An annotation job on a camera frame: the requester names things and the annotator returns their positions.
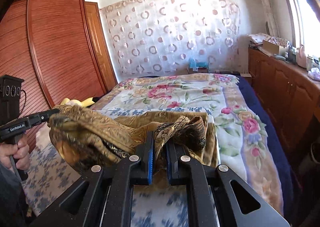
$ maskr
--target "silver bolt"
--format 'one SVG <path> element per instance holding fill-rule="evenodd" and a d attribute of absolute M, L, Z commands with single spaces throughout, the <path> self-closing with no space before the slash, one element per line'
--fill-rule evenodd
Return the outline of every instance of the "silver bolt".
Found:
<path fill-rule="evenodd" d="M 218 168 L 221 172 L 227 172 L 229 170 L 229 167 L 226 165 L 220 165 Z"/>
<path fill-rule="evenodd" d="M 137 155 L 132 155 L 129 157 L 129 160 L 132 161 L 132 162 L 136 162 L 139 160 L 139 157 Z"/>
<path fill-rule="evenodd" d="M 190 156 L 182 156 L 180 159 L 183 162 L 189 162 L 191 160 Z"/>
<path fill-rule="evenodd" d="M 101 166 L 99 166 L 99 165 L 95 165 L 95 166 L 91 167 L 91 171 L 94 173 L 97 173 L 100 170 L 101 170 Z"/>

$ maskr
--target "window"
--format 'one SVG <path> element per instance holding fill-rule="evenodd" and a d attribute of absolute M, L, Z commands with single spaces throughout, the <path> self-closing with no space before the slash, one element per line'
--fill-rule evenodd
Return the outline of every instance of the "window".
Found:
<path fill-rule="evenodd" d="M 306 0 L 287 0 L 292 24 L 292 44 L 305 45 L 307 55 L 320 57 L 319 41 L 320 22 Z"/>

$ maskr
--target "yellow plush toy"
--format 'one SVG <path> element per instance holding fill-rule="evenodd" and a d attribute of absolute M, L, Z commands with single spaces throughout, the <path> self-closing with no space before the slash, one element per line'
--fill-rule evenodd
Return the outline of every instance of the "yellow plush toy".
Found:
<path fill-rule="evenodd" d="M 88 107 L 88 106 L 94 104 L 94 102 L 92 101 L 92 99 L 93 99 L 93 98 L 88 98 L 88 99 L 86 99 L 86 100 L 84 100 L 84 101 L 81 102 L 81 101 L 78 101 L 78 100 L 76 100 L 76 99 L 70 100 L 70 99 L 68 99 L 68 98 L 65 98 L 65 99 L 60 103 L 60 105 L 64 105 L 64 104 L 68 103 L 69 101 L 72 101 L 72 102 L 74 102 L 75 104 L 77 104 L 77 105 L 79 105 L 79 106 L 81 106 L 81 107 Z"/>

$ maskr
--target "wall hanging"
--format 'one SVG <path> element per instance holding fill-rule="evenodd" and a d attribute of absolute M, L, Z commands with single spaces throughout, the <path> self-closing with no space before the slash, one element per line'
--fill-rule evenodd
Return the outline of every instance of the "wall hanging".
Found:
<path fill-rule="evenodd" d="M 235 0 L 123 0 L 102 9 L 121 79 L 187 73 L 190 58 L 211 71 L 241 71 Z"/>

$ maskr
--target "finger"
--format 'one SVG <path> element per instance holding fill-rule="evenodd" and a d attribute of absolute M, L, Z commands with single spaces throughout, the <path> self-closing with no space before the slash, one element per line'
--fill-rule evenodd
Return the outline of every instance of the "finger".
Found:
<path fill-rule="evenodd" d="M 17 145 L 1 144 L 0 145 L 0 158 L 11 156 L 17 153 Z"/>
<path fill-rule="evenodd" d="M 27 145 L 28 139 L 25 134 L 22 135 L 22 138 L 18 141 L 18 148 L 23 148 Z"/>
<path fill-rule="evenodd" d="M 12 164 L 11 164 L 11 161 L 10 161 L 10 158 L 9 157 L 2 157 L 0 158 L 0 162 L 1 164 L 6 167 L 7 169 L 10 169 L 12 168 Z"/>
<path fill-rule="evenodd" d="M 16 159 L 24 158 L 28 153 L 29 153 L 29 145 L 26 145 L 23 148 L 18 149 L 17 153 L 15 153 L 13 157 Z"/>
<path fill-rule="evenodd" d="M 17 169 L 26 170 L 30 166 L 29 154 L 26 155 L 24 158 L 19 159 L 16 163 Z"/>

